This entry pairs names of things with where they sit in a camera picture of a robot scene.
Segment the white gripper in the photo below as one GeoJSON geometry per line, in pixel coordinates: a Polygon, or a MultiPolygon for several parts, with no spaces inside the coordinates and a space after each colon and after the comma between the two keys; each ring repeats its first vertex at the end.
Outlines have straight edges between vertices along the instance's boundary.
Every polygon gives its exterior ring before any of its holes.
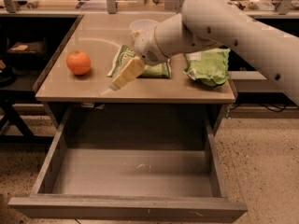
{"type": "Polygon", "coordinates": [[[132,31],[131,37],[135,40],[135,53],[140,59],[134,57],[124,61],[108,85],[113,91],[121,89],[139,77],[145,70],[145,64],[155,66],[168,60],[157,45],[154,28],[132,31]]]}

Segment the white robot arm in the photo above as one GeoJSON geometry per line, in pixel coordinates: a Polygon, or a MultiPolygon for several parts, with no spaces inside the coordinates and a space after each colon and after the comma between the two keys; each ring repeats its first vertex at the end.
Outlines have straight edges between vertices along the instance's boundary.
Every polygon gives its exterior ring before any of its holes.
{"type": "Polygon", "coordinates": [[[124,62],[109,87],[116,91],[125,86],[145,65],[221,45],[299,105],[299,37],[254,20],[230,0],[185,0],[179,14],[141,32],[135,39],[135,57],[124,62]]]}

